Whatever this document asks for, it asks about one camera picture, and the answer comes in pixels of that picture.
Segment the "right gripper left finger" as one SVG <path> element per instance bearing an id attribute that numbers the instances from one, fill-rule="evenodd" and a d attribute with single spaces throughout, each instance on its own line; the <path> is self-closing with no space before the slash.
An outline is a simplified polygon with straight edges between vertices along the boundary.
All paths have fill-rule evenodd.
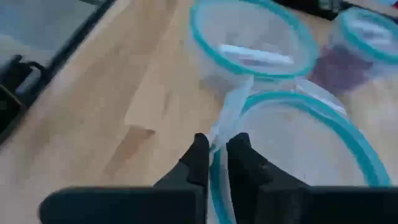
<path id="1" fill-rule="evenodd" d="M 69 187 L 39 205 L 41 224 L 206 224 L 209 142 L 202 133 L 150 187 Z"/>

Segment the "medium clear plastic container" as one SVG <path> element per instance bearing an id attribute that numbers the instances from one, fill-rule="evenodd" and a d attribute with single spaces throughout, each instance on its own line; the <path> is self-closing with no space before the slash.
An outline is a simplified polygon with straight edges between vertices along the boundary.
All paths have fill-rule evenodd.
<path id="1" fill-rule="evenodd" d="M 330 32 L 330 35 L 329 35 L 329 38 L 328 38 L 328 42 L 327 42 L 327 44 L 324 45 L 323 49 L 325 47 L 330 49 L 334 45 L 345 46 L 352 53 L 362 57 L 364 60 L 366 60 L 368 62 L 372 62 L 373 63 L 373 66 L 368 71 L 365 72 L 365 74 L 368 77 L 367 81 L 369 81 L 369 80 L 371 80 L 371 79 L 373 79 L 375 77 L 382 76 L 382 75 L 393 74 L 393 73 L 395 73 L 395 70 L 398 69 L 398 65 L 392 65 L 392 64 L 384 63 L 384 62 L 382 62 L 380 60 L 376 60 L 375 58 L 370 57 L 368 54 L 364 53 L 363 51 L 358 50 L 358 48 L 355 47 L 353 44 L 347 42 L 343 38 L 343 36 L 342 36 L 342 34 L 340 32 L 340 27 L 336 23 L 336 18 L 332 22 L 332 27 L 331 27 L 331 32 Z"/>

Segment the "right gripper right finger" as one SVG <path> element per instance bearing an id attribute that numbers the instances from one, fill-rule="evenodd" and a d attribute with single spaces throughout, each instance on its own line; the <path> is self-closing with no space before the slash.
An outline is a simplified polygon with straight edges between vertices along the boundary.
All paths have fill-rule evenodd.
<path id="1" fill-rule="evenodd" d="M 226 146 L 237 224 L 398 224 L 398 187 L 310 186 L 256 152 L 247 133 Z"/>

